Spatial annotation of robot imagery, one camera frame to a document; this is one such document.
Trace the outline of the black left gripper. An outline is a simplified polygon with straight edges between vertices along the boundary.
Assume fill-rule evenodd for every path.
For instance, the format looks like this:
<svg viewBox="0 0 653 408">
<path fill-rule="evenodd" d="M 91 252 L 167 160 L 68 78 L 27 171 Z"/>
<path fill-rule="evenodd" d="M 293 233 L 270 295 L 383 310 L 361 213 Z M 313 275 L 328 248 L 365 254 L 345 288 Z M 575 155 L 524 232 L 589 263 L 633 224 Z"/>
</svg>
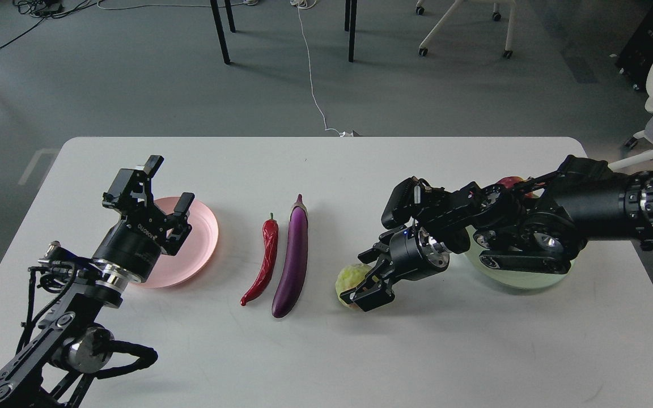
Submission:
<svg viewBox="0 0 653 408">
<path fill-rule="evenodd" d="M 170 215 L 155 204 L 152 178 L 163 161 L 163 156 L 151 155 L 141 169 L 120 169 L 102 194 L 102 207 L 119 212 L 120 220 L 96 248 L 92 261 L 125 269 L 139 282 L 148 280 L 160 256 L 175 256 L 192 230 L 188 214 L 193 193 L 182 193 Z"/>
</svg>

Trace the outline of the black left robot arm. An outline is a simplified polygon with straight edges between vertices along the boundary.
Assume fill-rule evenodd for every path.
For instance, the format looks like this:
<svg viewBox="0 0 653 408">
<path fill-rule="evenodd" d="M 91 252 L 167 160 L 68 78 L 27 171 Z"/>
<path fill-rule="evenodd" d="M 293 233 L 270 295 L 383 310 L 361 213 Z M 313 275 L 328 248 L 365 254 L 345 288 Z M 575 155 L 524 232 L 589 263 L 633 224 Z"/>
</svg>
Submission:
<svg viewBox="0 0 653 408">
<path fill-rule="evenodd" d="M 78 407 L 94 380 L 155 364 L 155 349 L 117 341 L 96 322 L 117 308 L 130 282 L 147 282 L 162 255 L 174 256 L 189 236 L 193 193 L 170 214 L 155 204 L 152 178 L 163 157 L 122 168 L 102 196 L 119 213 L 91 258 L 52 242 L 29 268 L 28 310 L 15 356 L 0 370 L 0 407 Z"/>
</svg>

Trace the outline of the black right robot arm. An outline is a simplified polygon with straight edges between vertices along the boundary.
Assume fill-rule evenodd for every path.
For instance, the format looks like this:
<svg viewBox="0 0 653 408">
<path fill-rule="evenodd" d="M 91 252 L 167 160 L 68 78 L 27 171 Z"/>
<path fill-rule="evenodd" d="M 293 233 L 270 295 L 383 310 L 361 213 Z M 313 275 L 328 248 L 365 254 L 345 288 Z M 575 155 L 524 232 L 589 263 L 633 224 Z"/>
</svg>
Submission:
<svg viewBox="0 0 653 408">
<path fill-rule="evenodd" d="M 371 269 L 340 292 L 363 312 L 389 304 L 392 285 L 448 268 L 451 253 L 480 246 L 490 270 L 564 275 L 591 240 L 637 240 L 653 249 L 653 171 L 624 174 L 606 161 L 568 155 L 552 173 L 450 193 L 425 179 L 397 184 L 381 216 L 385 229 L 359 254 Z"/>
</svg>

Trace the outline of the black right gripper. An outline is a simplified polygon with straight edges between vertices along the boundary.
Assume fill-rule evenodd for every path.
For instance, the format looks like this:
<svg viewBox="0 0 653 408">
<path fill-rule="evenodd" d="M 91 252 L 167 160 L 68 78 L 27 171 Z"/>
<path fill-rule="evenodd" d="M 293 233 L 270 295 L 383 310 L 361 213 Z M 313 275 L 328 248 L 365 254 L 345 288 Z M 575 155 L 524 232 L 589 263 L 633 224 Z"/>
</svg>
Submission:
<svg viewBox="0 0 653 408">
<path fill-rule="evenodd" d="M 450 255 L 450 250 L 443 243 L 438 242 L 417 224 L 409 227 L 402 225 L 386 231 L 379 235 L 378 243 L 374 243 L 370 249 L 359 254 L 361 263 L 374 264 L 374 267 L 384 265 L 384 267 L 378 275 L 372 277 L 374 285 L 367 289 L 365 284 L 364 290 L 356 292 L 358 295 L 355 298 L 356 303 L 350 304 L 357 305 L 363 312 L 388 304 L 394 299 L 394 295 L 378 289 L 378 278 L 392 283 L 420 281 L 425 277 L 446 271 L 450 264 Z"/>
</svg>

